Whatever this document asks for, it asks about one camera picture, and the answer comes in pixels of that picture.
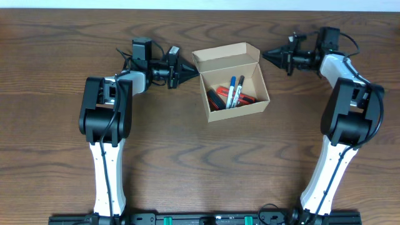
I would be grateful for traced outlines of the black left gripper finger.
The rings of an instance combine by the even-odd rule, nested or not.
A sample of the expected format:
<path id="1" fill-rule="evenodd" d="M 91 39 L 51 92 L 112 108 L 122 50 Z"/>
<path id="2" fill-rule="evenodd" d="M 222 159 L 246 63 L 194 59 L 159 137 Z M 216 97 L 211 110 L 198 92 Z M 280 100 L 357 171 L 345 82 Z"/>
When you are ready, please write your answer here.
<path id="1" fill-rule="evenodd" d="M 182 83 L 184 83 L 192 78 L 195 78 L 197 76 L 199 76 L 198 72 L 181 72 L 181 73 L 179 73 L 177 83 L 182 84 Z"/>
<path id="2" fill-rule="evenodd" d="M 196 73 L 196 74 L 198 73 L 198 70 L 196 69 L 196 67 L 193 64 L 191 64 L 189 61 L 187 61 L 186 59 L 180 59 L 179 65 L 180 65 L 182 71 Z"/>

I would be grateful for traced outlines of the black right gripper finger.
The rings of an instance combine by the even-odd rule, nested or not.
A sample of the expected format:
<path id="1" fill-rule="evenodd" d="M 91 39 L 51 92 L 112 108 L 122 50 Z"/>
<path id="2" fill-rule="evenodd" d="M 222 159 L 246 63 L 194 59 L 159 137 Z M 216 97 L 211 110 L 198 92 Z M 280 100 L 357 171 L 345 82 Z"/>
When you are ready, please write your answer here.
<path id="1" fill-rule="evenodd" d="M 263 58 L 280 58 L 283 52 L 284 52 L 284 46 L 279 46 L 277 48 L 264 51 L 262 53 L 262 56 Z"/>
<path id="2" fill-rule="evenodd" d="M 283 57 L 280 54 L 263 54 L 262 57 L 279 69 L 284 69 Z"/>

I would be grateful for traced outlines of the cardboard box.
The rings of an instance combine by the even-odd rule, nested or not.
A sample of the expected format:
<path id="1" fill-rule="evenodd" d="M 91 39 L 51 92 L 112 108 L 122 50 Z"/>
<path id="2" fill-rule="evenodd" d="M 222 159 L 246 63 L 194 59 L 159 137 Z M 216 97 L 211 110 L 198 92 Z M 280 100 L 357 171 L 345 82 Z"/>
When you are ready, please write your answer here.
<path id="1" fill-rule="evenodd" d="M 246 42 L 192 52 L 192 60 L 199 72 L 201 96 L 209 122 L 263 112 L 270 103 L 269 94 L 259 65 L 260 50 Z M 237 90 L 241 97 L 233 108 L 216 109 L 209 93 L 218 88 L 227 90 L 217 97 L 226 104 L 233 101 Z M 253 100 L 243 102 L 243 97 Z"/>

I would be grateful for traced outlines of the red utility knife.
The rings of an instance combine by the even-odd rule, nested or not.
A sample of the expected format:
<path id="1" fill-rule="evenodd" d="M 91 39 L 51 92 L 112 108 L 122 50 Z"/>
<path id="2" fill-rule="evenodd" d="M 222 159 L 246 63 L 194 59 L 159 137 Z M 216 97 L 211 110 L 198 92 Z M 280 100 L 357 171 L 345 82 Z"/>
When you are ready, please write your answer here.
<path id="1" fill-rule="evenodd" d="M 216 89 L 216 92 L 221 96 L 227 97 L 228 93 L 229 93 L 229 89 L 226 87 L 220 86 Z M 251 96 L 248 96 L 245 94 L 240 94 L 240 97 L 237 101 L 237 106 L 249 105 L 249 104 L 255 103 L 256 101 L 257 100 L 254 97 L 251 97 Z"/>

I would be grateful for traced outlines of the blue whiteboard marker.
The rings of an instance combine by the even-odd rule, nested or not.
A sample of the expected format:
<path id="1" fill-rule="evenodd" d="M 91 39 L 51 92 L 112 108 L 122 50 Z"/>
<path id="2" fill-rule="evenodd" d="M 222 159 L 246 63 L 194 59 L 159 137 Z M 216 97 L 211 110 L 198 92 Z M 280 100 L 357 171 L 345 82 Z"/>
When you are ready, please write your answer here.
<path id="1" fill-rule="evenodd" d="M 231 107 L 232 101 L 233 101 L 233 92 L 236 84 L 236 77 L 233 76 L 231 78 L 230 86 L 229 86 L 229 91 L 227 93 L 227 101 L 226 101 L 226 109 L 229 109 Z"/>

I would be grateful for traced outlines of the black whiteboard marker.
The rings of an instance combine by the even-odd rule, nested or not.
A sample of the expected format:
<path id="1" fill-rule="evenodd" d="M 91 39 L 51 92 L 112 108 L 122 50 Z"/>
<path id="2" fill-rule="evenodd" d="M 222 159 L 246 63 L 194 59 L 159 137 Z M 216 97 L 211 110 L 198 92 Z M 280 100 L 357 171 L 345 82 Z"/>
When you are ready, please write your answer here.
<path id="1" fill-rule="evenodd" d="M 243 87 L 244 79 L 245 79 L 244 76 L 241 76 L 239 78 L 239 82 L 238 82 L 238 85 L 237 85 L 237 88 L 236 88 L 236 91 L 235 91 L 235 95 L 234 95 L 234 98 L 233 98 L 232 104 L 231 104 L 232 108 L 235 108 L 238 105 L 240 94 L 241 94 L 241 90 L 242 90 L 242 87 Z"/>

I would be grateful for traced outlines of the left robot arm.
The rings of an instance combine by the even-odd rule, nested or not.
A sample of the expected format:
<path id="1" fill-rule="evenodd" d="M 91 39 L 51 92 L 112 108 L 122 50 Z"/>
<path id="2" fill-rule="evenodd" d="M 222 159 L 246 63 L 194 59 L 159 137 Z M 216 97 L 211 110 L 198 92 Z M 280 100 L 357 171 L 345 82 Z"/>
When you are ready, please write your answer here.
<path id="1" fill-rule="evenodd" d="M 124 64 L 109 77 L 88 77 L 79 115 L 79 130 L 85 135 L 93 159 L 96 201 L 91 215 L 81 224 L 126 224 L 123 189 L 123 148 L 132 125 L 133 97 L 150 85 L 176 89 L 198 76 L 198 71 L 171 46 L 159 59 L 153 58 L 156 41 L 148 37 L 132 40 L 132 53 L 122 52 Z"/>

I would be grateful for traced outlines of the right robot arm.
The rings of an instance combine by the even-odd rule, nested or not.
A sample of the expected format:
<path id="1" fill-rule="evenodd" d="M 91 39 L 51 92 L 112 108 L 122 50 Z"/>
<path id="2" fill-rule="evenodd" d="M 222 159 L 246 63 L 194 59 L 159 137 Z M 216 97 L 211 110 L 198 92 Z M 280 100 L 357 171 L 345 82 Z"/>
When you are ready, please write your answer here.
<path id="1" fill-rule="evenodd" d="M 322 114 L 321 154 L 311 180 L 286 224 L 361 224 L 355 210 L 331 209 L 344 172 L 360 147 L 379 131 L 384 119 L 384 88 L 369 82 L 351 64 L 351 55 L 339 50 L 344 34 L 335 27 L 321 27 L 314 50 L 301 49 L 307 34 L 293 33 L 286 45 L 264 51 L 262 56 L 287 72 L 314 71 L 326 78 L 332 93 Z"/>

